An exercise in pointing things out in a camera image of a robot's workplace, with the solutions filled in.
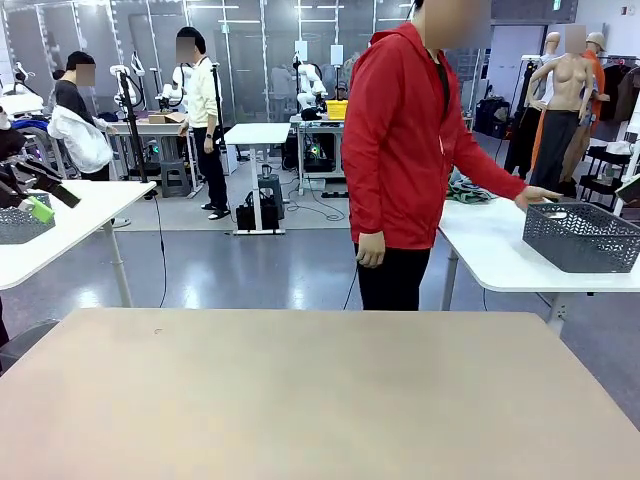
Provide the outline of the person's right hand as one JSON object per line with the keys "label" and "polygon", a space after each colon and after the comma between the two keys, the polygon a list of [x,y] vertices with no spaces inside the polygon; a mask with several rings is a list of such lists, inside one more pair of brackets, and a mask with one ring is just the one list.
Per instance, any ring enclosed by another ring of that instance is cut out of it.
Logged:
{"label": "person's right hand", "polygon": [[361,233],[357,242],[356,261],[365,268],[377,268],[384,260],[386,242],[382,231]]}

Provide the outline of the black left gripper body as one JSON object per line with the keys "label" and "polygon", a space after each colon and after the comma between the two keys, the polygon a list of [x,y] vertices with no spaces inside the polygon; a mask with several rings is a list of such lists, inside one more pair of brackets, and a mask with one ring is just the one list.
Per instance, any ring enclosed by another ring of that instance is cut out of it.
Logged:
{"label": "black left gripper body", "polygon": [[11,160],[1,163],[1,207],[34,208],[28,190],[37,182],[37,178],[24,161]]}

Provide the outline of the person's left hand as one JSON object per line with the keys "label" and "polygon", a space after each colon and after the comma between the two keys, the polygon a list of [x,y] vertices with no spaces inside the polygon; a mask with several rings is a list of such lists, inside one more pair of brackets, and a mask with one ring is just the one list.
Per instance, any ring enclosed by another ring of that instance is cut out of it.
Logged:
{"label": "person's left hand", "polygon": [[549,191],[540,187],[526,186],[514,199],[514,203],[523,211],[529,205],[559,200],[562,194]]}

